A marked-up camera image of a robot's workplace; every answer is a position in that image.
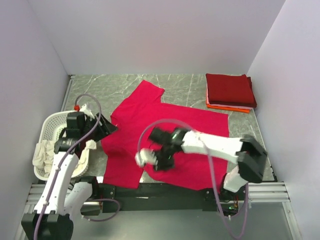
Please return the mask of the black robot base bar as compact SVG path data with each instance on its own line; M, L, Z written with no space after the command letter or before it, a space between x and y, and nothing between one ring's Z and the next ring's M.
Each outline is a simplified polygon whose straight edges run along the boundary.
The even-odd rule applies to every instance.
M167 183L140 183L133 189L98 183L95 176L83 176L75 182L92 186L92 194L80 210L85 217L119 211L218 211L212 188L192 190Z

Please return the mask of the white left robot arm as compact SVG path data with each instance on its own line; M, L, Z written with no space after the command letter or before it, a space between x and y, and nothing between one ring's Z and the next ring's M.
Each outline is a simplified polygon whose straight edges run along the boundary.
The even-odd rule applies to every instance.
M29 240L69 240L74 229L74 217L84 203L99 195L95 176L81 177L68 192L87 141L99 142L118 128L102 114L68 111L66 127L54 144L53 165L42 195L32 213L21 220Z

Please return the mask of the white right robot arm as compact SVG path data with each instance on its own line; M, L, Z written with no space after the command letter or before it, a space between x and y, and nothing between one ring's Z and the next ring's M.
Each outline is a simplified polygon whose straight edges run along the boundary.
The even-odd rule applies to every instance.
M174 154L209 155L235 165L222 181L222 188L237 193L245 184L263 181L267 151L251 135L224 137L177 127L173 132L155 127L149 140L159 144L160 149L151 151L148 163L156 171L174 167Z

